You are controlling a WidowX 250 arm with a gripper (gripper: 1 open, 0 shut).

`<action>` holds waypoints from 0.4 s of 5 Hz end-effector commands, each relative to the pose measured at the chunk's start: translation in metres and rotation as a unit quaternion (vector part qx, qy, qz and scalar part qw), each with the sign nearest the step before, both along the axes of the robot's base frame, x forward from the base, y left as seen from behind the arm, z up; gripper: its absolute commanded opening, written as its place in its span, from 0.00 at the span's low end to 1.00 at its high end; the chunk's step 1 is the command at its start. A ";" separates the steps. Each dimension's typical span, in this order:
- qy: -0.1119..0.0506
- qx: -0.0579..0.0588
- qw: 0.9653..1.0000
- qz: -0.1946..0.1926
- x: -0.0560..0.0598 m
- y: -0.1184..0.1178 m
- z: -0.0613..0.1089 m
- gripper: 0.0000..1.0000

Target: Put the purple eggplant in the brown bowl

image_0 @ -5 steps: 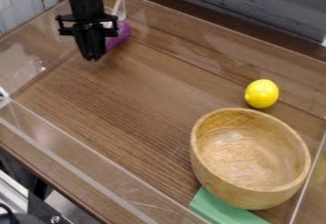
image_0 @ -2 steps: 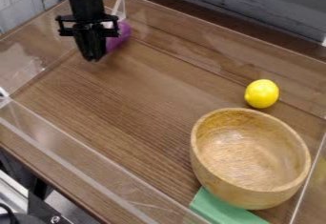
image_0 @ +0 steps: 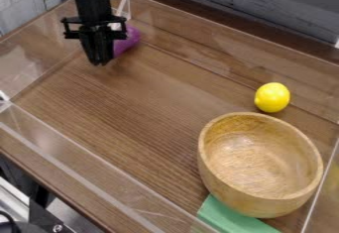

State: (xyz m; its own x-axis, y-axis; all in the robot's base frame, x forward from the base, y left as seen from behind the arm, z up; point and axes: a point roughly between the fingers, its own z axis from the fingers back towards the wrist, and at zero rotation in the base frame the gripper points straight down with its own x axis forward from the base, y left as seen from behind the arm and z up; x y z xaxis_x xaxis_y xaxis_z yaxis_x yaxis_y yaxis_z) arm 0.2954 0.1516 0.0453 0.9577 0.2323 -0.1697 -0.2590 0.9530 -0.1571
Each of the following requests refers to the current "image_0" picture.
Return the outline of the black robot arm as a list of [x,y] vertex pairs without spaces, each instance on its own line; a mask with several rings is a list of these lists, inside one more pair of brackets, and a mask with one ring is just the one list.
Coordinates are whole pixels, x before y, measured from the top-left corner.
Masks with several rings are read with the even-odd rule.
[[112,13],[109,0],[75,1],[77,15],[61,19],[64,37],[80,41],[93,65],[105,65],[115,57],[113,42],[127,39],[127,19]]

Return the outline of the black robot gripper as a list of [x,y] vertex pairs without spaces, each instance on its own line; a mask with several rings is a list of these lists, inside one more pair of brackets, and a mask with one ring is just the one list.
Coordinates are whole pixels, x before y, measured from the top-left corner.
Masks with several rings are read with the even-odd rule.
[[127,39],[125,18],[115,16],[109,0],[76,0],[77,12],[75,17],[64,18],[64,35],[67,39],[80,39],[85,56],[93,65],[99,65],[92,35],[100,35],[100,64],[107,65],[112,60],[112,40]]

